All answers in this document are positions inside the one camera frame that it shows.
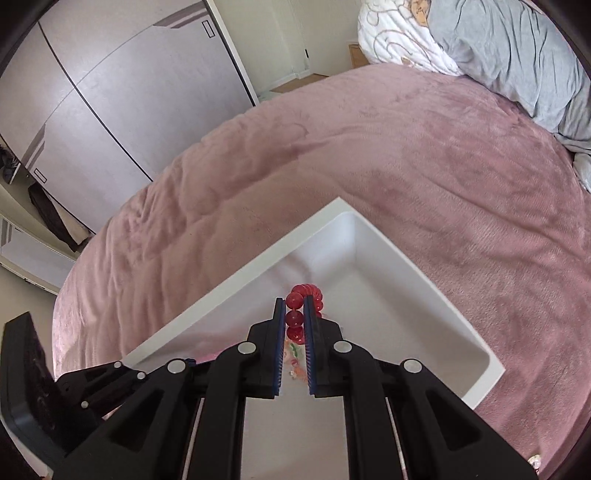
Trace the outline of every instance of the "clear crystal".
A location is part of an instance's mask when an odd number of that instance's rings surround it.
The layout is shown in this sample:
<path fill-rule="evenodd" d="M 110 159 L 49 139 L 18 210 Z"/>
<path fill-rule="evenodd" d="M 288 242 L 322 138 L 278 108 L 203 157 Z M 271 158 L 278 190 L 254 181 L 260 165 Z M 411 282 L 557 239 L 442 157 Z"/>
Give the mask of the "clear crystal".
<path fill-rule="evenodd" d="M 540 455 L 534 455 L 532 458 L 527 460 L 532 467 L 534 467 L 535 471 L 537 472 L 540 467 L 542 466 L 542 457 Z"/>

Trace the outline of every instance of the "white bin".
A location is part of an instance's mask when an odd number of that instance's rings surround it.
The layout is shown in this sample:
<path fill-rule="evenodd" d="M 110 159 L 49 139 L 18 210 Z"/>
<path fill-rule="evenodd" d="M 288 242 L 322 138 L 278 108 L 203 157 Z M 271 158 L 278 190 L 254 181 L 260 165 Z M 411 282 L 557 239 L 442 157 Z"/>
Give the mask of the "white bin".
<path fill-rule="evenodd" d="M 272 317 L 276 297 L 313 283 L 325 318 L 375 358 L 419 359 L 471 408 L 504 368 L 470 323 L 383 234 L 342 199 L 323 208 L 131 352 L 152 371 L 212 359 Z M 279 399 L 248 400 L 242 477 L 348 478 L 340 399 L 314 399 L 284 375 Z"/>

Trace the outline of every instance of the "gray pillowcase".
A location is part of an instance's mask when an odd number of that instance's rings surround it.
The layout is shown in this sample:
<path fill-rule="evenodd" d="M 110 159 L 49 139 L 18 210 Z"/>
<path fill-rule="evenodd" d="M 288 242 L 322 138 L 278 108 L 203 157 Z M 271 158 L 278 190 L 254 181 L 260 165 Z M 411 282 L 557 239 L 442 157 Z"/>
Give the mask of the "gray pillowcase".
<path fill-rule="evenodd" d="M 548 17 L 520 0 L 431 0 L 428 24 L 464 73 L 591 153 L 591 82 Z"/>

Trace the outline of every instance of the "pink bedspread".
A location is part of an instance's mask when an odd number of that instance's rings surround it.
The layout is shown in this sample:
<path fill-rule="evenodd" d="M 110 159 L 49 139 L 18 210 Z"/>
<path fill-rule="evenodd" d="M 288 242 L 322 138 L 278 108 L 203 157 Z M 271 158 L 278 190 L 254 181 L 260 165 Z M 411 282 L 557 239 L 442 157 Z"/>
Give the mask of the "pink bedspread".
<path fill-rule="evenodd" d="M 364 67 L 210 133 L 76 263 L 56 374 L 121 358 L 338 196 L 498 355 L 478 412 L 547 476 L 591 416 L 591 196 L 550 134 L 467 78 Z"/>

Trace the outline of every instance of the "metal screw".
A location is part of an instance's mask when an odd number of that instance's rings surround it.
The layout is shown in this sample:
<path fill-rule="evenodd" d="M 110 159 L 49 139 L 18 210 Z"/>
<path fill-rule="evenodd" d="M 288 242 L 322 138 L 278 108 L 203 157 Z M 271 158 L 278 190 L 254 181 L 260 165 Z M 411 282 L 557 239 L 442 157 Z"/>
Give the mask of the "metal screw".
<path fill-rule="evenodd" d="M 242 342 L 238 345 L 238 351 L 243 355 L 256 352 L 256 345 L 252 342 Z"/>
<path fill-rule="evenodd" d="M 411 374 L 417 374 L 423 369 L 423 365 L 418 360 L 406 360 L 404 362 L 404 369 Z"/>
<path fill-rule="evenodd" d="M 184 371 L 186 366 L 187 365 L 182 360 L 172 360 L 168 363 L 166 368 L 172 374 L 179 374 L 180 372 Z"/>
<path fill-rule="evenodd" d="M 349 353 L 353 349 L 353 345 L 349 342 L 345 342 L 344 340 L 340 340 L 333 345 L 333 348 L 338 353 Z"/>

